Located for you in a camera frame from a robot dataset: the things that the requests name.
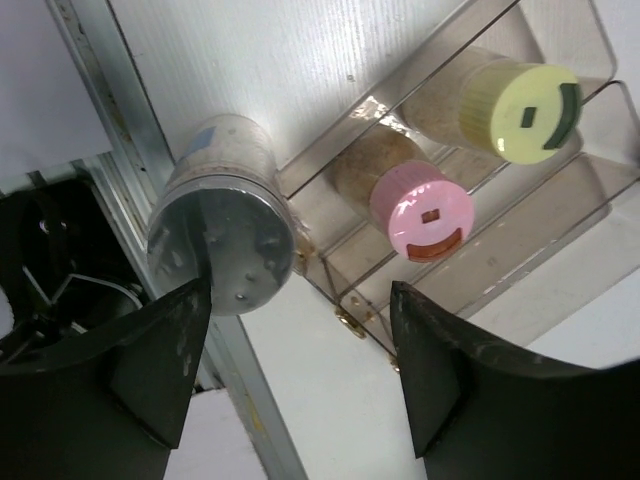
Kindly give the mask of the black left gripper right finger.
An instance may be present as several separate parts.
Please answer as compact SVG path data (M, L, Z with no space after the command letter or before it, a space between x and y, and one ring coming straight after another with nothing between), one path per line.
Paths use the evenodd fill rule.
M639 364L591 369L390 292L413 448L431 479L635 479Z

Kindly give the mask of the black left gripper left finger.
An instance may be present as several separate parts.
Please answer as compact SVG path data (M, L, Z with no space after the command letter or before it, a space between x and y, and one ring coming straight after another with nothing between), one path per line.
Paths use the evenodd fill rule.
M2 365L2 478L163 478L182 437L210 313L210 282L197 278Z

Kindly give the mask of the pink cap spice bottle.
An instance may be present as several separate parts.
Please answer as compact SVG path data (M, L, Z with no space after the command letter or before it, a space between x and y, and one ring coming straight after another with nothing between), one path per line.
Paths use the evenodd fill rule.
M330 178L352 209L412 262L450 255L473 228L475 208L467 190L391 128L375 127L345 148L334 159Z

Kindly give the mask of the silver lid white shaker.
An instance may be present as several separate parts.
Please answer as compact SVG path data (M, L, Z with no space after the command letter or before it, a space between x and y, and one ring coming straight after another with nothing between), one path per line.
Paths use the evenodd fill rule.
M278 293L295 250L269 136L243 116L211 118L153 209L147 261L155 284L169 292L206 275L213 314L242 315Z

